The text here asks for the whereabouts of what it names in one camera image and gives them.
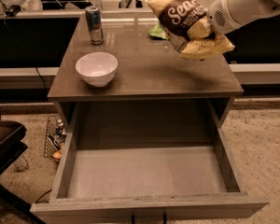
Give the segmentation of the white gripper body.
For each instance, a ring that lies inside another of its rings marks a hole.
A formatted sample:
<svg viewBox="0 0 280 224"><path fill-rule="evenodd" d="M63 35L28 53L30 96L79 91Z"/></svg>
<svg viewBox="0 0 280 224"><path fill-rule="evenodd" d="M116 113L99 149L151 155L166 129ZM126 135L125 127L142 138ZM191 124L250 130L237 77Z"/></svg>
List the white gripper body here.
<svg viewBox="0 0 280 224"><path fill-rule="evenodd" d="M213 30L219 34L227 34L239 28L239 23L232 17L228 0L216 0L207 11L207 18Z"/></svg>

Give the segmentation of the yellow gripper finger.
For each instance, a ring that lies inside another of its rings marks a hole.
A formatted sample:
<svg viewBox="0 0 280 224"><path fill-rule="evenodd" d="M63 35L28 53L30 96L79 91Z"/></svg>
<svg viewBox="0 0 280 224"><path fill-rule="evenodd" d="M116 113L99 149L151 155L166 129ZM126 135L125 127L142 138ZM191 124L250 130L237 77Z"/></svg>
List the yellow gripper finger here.
<svg viewBox="0 0 280 224"><path fill-rule="evenodd" d="M211 22L206 16L196 21L188 30L187 34L190 39L202 39L213 33Z"/></svg>

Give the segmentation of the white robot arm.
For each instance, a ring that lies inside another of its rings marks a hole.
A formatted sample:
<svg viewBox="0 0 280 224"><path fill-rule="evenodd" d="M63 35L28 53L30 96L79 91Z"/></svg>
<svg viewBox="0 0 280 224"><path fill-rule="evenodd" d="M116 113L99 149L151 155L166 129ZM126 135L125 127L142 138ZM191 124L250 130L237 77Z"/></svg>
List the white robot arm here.
<svg viewBox="0 0 280 224"><path fill-rule="evenodd" d="M280 15L280 0L216 0L200 20L188 29L190 39L213 32L227 34L252 21Z"/></svg>

